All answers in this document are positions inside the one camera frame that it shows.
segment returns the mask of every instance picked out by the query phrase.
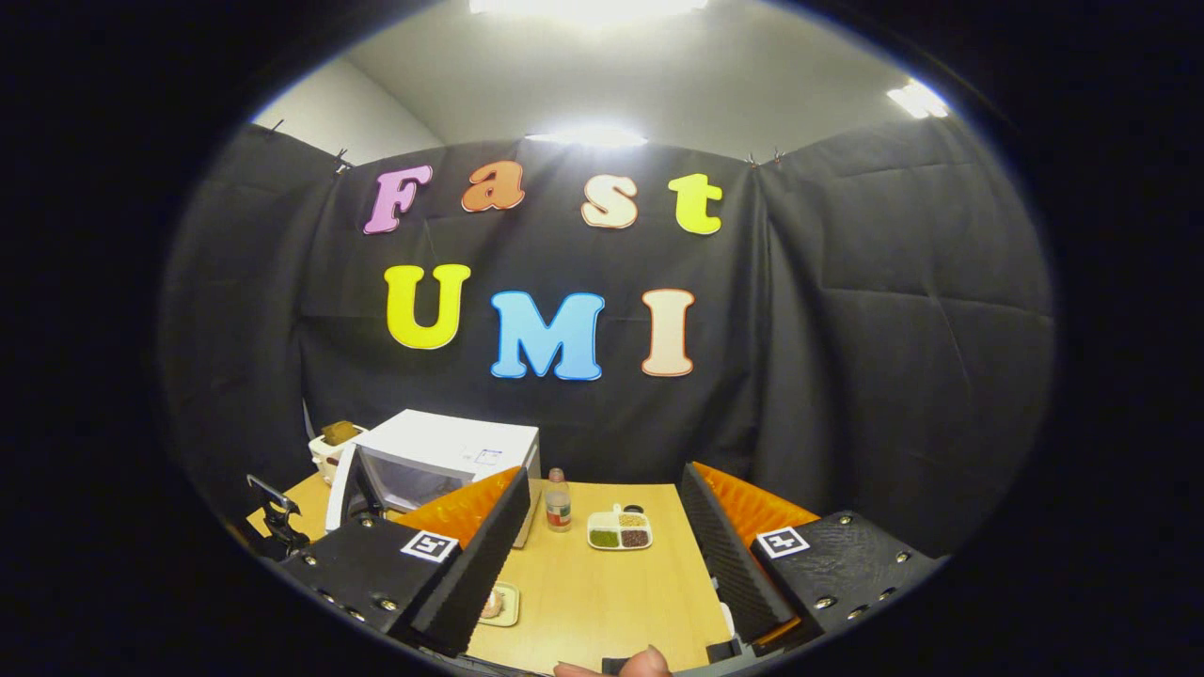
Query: small plate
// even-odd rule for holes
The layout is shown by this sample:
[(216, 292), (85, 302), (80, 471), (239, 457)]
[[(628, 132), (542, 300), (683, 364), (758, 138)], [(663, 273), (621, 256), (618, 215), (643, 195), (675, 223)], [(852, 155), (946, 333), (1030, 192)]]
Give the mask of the small plate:
[(509, 628), (519, 622), (519, 589), (498, 581), (494, 583), (494, 590), (502, 599), (502, 612), (492, 618), (482, 618), (480, 623)]

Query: human hand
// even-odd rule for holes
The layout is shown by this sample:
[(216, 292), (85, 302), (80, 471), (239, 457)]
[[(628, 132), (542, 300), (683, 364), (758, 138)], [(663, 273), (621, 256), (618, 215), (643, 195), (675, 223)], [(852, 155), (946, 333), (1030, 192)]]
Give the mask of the human hand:
[[(556, 677), (604, 677), (601, 672), (571, 663), (561, 663), (551, 671)], [(665, 654), (653, 644), (648, 644), (647, 649), (627, 659), (618, 677), (671, 677), (672, 675)]]

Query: letter u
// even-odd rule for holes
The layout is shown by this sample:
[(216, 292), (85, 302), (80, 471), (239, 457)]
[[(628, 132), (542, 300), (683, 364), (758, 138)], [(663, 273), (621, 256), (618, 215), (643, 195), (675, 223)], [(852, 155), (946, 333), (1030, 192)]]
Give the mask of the letter u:
[(439, 281), (439, 314), (431, 326), (419, 326), (414, 320), (414, 295), (423, 275), (418, 266), (393, 266), (384, 271), (389, 284), (385, 322), (389, 334), (402, 346), (433, 351), (450, 343), (460, 330), (460, 289), (472, 271), (460, 264), (436, 266), (431, 275)]

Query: divided tray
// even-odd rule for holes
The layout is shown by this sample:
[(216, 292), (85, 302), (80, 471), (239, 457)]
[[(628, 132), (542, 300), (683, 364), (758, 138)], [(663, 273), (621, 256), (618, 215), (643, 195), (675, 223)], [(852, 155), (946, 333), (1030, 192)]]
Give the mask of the divided tray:
[(653, 544), (653, 523), (647, 514), (622, 512), (622, 507), (614, 504), (610, 512), (590, 516), (585, 542), (598, 551), (642, 551)]

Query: white ceiling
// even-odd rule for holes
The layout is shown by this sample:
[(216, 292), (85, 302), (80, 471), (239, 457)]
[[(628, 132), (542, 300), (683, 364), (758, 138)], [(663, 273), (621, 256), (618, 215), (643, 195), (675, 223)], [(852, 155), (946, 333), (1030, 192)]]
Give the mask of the white ceiling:
[(903, 71), (757, 0), (604, 29), (448, 0), (347, 57), (449, 145), (601, 123), (763, 161), (774, 147), (911, 119), (886, 96)]

